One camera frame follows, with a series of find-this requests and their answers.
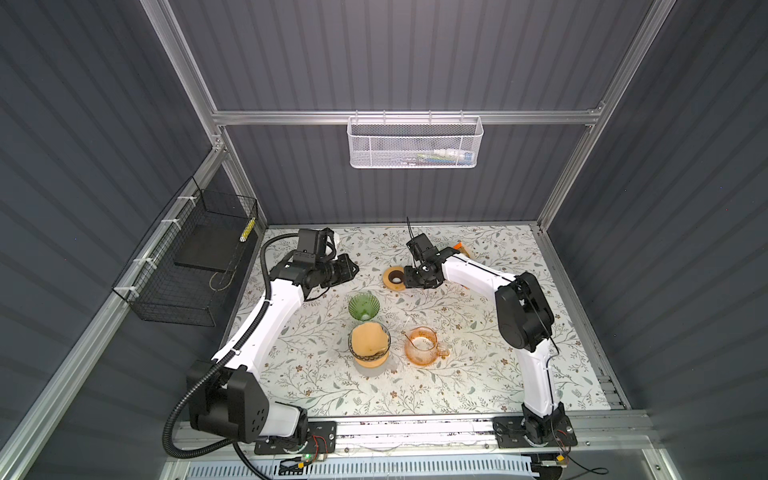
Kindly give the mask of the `grey clear glass dripper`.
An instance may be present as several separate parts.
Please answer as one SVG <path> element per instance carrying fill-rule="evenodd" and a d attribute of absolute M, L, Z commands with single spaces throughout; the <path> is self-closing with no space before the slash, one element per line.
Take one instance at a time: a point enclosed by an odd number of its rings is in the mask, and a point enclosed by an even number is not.
<path fill-rule="evenodd" d="M 368 321 L 355 327 L 348 337 L 348 348 L 358 363 L 385 358 L 391 347 L 391 335 L 378 322 Z"/>

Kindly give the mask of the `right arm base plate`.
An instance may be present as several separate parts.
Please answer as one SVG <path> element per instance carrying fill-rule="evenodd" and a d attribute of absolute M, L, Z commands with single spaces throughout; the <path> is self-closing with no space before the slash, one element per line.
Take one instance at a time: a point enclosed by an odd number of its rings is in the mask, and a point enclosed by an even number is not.
<path fill-rule="evenodd" d="M 492 419 L 492 431 L 500 448 L 564 447 L 578 445 L 567 416 L 536 420 L 534 417 L 499 416 Z"/>

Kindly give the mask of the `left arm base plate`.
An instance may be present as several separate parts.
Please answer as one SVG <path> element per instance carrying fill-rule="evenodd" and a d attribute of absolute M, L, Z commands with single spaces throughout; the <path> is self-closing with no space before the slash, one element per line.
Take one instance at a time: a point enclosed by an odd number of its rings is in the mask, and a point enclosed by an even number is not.
<path fill-rule="evenodd" d="M 310 454 L 325 455 L 335 452 L 338 423 L 309 421 L 300 424 L 293 437 L 266 437 L 253 446 L 256 455 Z"/>

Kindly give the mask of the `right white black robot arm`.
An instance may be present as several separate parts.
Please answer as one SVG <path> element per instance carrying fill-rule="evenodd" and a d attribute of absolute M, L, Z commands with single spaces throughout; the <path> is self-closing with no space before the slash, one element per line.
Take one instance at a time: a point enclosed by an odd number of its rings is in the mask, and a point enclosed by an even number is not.
<path fill-rule="evenodd" d="M 452 247 L 440 250 L 424 234 L 406 247 L 413 258 L 404 267 L 408 289 L 436 289 L 449 281 L 495 302 L 498 330 L 520 365 L 524 412 L 544 419 L 561 410 L 550 373 L 555 317 L 536 276 L 493 269 Z"/>

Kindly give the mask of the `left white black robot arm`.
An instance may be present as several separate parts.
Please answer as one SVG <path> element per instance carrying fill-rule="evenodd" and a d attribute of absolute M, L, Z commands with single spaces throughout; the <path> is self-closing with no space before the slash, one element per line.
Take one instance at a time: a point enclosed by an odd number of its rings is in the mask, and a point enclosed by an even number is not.
<path fill-rule="evenodd" d="M 270 295 L 263 295 L 246 322 L 211 360 L 196 362 L 188 385 L 202 379 L 207 367 L 231 359 L 192 393 L 188 403 L 192 428 L 227 440 L 254 443 L 268 438 L 277 444 L 301 445 L 309 435 L 308 414 L 270 399 L 260 385 L 268 354 L 288 320 L 315 287 L 329 289 L 355 278 L 359 267 L 349 255 L 328 261 L 285 261 L 269 272 Z"/>

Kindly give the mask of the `orange coffee filter pack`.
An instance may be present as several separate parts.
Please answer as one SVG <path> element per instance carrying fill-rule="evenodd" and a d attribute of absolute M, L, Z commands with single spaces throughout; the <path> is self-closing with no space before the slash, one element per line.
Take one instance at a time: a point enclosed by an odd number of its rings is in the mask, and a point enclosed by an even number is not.
<path fill-rule="evenodd" d="M 457 243 L 457 244 L 454 246 L 454 249 L 455 249 L 455 250 L 457 250 L 459 253 L 463 254 L 464 256 L 466 256 L 467 258 L 470 258 L 470 257 L 471 257 L 471 253 L 470 253 L 470 252 L 469 252 L 469 250 L 468 250 L 468 249 L 467 249 L 467 248 L 464 246 L 464 244 L 463 244 L 462 242 L 459 242 L 459 243 Z"/>

